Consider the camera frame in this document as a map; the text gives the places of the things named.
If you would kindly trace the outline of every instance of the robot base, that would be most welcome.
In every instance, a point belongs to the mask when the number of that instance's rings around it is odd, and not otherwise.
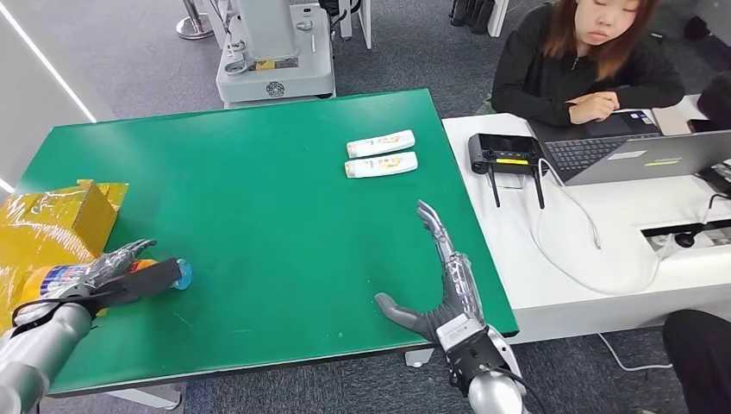
[[[328,15],[316,3],[290,7],[299,55],[287,60],[248,61],[249,70],[231,76],[226,65],[236,58],[223,50],[216,86],[225,108],[284,103],[334,95],[333,47]],[[297,24],[309,30],[297,28]],[[242,33],[238,19],[231,20],[234,39]]]

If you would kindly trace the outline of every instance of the blue bottle cap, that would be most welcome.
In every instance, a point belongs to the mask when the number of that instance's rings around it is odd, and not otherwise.
[[[172,287],[184,291],[191,285],[191,280],[193,280],[193,268],[185,259],[178,259],[178,268],[180,269],[180,279],[176,280]]]

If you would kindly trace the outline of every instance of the metal pole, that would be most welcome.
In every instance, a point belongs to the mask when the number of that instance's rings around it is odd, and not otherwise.
[[[205,13],[198,13],[196,4],[193,0],[183,0],[185,11],[188,12],[188,16],[178,22],[178,26],[175,28],[178,31],[178,35],[183,39],[189,41],[196,41],[209,37],[213,34],[213,28],[210,26],[208,15]]]

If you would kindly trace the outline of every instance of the black bag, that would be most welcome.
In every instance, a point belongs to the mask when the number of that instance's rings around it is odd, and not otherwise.
[[[731,129],[731,71],[710,81],[698,98],[698,109],[719,129]]]

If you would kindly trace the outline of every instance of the plastic bottle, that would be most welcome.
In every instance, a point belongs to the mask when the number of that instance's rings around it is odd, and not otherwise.
[[[345,174],[349,179],[360,179],[406,173],[415,170],[418,166],[416,153],[408,152],[348,161],[345,163]]]
[[[352,141],[346,144],[347,156],[350,158],[368,157],[375,154],[390,153],[413,147],[416,138],[411,129],[368,140]]]
[[[140,259],[132,262],[130,272],[150,267],[157,263],[156,260]],[[21,294],[21,303],[36,300],[49,291],[53,291],[63,285],[76,283],[84,275],[88,264],[84,265],[60,265],[47,266],[36,269],[25,282]],[[185,259],[178,259],[180,279],[176,280],[171,287],[184,290],[190,284],[193,276],[191,265]]]

